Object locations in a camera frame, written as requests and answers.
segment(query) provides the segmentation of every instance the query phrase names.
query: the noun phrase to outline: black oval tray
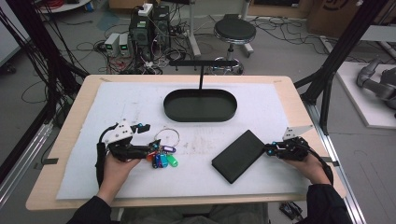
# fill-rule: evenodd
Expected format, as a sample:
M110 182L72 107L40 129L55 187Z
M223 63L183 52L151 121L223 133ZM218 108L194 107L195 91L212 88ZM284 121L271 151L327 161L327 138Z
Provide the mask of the black oval tray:
M170 92L163 108L169 119L178 122L220 122L233 117L237 103L224 90L184 89Z

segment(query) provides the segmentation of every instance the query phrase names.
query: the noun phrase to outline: black stool seat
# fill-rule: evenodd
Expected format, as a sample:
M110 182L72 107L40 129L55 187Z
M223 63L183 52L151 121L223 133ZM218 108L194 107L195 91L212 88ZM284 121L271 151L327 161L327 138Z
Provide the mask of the black stool seat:
M237 18L223 19L215 24L215 36L232 44L247 44L256 36L256 28Z

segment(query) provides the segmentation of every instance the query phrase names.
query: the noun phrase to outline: power strip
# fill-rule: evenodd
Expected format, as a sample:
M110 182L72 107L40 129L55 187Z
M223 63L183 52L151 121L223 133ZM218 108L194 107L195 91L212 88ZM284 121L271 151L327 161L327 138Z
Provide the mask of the power strip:
M149 13L150 13L151 10L152 10L152 4L150 4L150 3L145 3L145 4L143 5L143 10L139 10L139 11L137 12L137 14L138 14L139 16L145 16L145 17L147 17L147 16L149 15Z

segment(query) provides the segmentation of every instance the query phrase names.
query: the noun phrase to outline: stool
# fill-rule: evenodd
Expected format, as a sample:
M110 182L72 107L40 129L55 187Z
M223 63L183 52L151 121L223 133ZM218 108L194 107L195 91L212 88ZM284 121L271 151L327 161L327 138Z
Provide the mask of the stool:
M244 65L233 58L233 45L244 45L252 41L256 36L256 28L248 21L227 18L216 22L214 33L218 39L230 43L227 57L219 57L215 60L235 60L238 64L236 66L209 67L211 73L214 75L242 75L244 73Z

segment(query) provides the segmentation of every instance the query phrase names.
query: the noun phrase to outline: key ring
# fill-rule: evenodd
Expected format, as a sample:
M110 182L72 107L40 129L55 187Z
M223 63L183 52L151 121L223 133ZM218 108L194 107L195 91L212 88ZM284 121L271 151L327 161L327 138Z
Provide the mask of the key ring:
M174 145L172 145L172 146L170 146L170 147L175 147L175 146L177 146L178 142L180 142L180 135L178 134L178 132L177 132L175 129L164 128L164 129L160 130L159 132L157 132L157 133L155 134L154 140L157 141L157 140L158 140L158 139L157 139L158 134L160 134L160 133L163 132L163 131L173 131L173 132L175 132L175 133L177 134L177 141L175 142Z

